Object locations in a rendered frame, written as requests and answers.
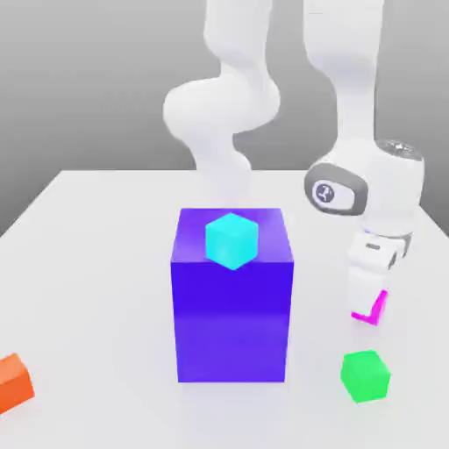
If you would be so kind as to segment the small orange cube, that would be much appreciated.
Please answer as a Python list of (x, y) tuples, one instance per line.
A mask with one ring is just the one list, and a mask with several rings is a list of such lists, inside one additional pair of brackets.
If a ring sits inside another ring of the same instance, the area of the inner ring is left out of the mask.
[(0, 360), (0, 415), (35, 397), (31, 376), (17, 353)]

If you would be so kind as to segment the small magenta cube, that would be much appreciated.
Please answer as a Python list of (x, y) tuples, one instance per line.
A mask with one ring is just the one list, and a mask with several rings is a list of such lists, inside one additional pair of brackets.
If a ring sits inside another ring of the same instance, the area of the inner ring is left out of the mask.
[(369, 315), (366, 316), (366, 315), (358, 314), (356, 312), (352, 312), (351, 317), (360, 322), (370, 324), (373, 326), (377, 326), (380, 322), (382, 313), (384, 311), (387, 298), (388, 298), (388, 291), (384, 289), (378, 295)]

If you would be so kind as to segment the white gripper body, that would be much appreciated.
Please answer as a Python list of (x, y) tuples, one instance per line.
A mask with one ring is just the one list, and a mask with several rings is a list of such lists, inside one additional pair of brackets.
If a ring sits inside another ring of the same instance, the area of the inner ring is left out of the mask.
[(360, 267), (350, 267), (347, 294), (351, 312), (370, 314), (383, 290), (384, 282), (384, 274), (370, 272)]

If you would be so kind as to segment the small green cube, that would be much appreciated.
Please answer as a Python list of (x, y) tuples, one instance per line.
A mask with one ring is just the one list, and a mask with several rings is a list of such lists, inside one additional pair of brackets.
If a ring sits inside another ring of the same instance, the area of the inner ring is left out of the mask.
[(356, 403), (384, 399), (390, 378), (388, 367), (375, 350), (346, 353), (343, 356), (340, 380)]

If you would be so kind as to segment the large blue box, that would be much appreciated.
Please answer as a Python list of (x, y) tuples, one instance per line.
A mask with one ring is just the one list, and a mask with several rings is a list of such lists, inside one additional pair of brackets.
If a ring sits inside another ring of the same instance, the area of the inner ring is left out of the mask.
[(259, 226), (256, 258), (230, 270), (206, 256), (227, 209), (183, 208), (170, 261), (180, 382), (283, 382), (294, 258), (282, 211), (233, 209)]

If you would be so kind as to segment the small cyan cube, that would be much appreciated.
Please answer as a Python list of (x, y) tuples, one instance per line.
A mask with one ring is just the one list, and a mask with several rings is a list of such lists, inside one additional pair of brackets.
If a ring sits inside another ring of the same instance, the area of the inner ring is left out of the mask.
[(205, 226), (205, 252), (209, 260), (237, 270), (258, 255), (259, 225), (235, 213), (227, 213)]

